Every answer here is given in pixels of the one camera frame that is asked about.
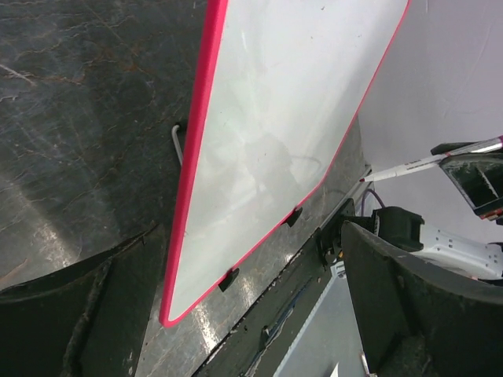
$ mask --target metal hook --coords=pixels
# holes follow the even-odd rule
[[[180,125],[177,123],[171,129],[171,138],[173,139],[174,150],[176,151],[176,155],[178,156],[178,161],[180,162],[181,166],[183,160],[183,152],[182,147],[180,146],[180,140],[178,139],[178,130],[180,130]]]

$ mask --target white wall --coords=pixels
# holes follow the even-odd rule
[[[442,142],[503,134],[503,1],[411,0],[359,119],[374,171],[429,156]],[[503,240],[503,227],[479,220],[440,169],[376,190],[446,230]]]

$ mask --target white board surface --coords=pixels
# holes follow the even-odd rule
[[[321,184],[407,4],[229,0],[163,324]]]

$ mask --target wire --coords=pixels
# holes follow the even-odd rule
[[[377,195],[377,192],[375,192],[371,188],[366,188],[365,191],[363,192],[363,195],[362,195],[362,211],[360,213],[360,216],[365,216],[364,215],[364,213],[365,213],[365,199],[367,199],[367,194],[372,194],[374,196],[374,198],[376,198],[376,200],[379,202],[379,205],[380,205],[381,208],[385,208],[386,207],[384,205],[383,200],[380,198],[379,195]]]

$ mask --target marker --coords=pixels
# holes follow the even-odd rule
[[[453,151],[444,153],[442,155],[431,156],[427,157],[426,159],[419,159],[417,161],[412,161],[411,163],[405,163],[403,165],[398,165],[397,167],[392,167],[391,169],[379,171],[375,174],[370,174],[367,177],[360,179],[360,182],[381,181],[383,179],[416,173],[417,171],[426,170],[430,167],[438,166],[440,161],[449,156],[458,156],[465,153],[488,153],[497,151],[501,148],[503,148],[503,135],[494,139],[489,139],[454,149]]]

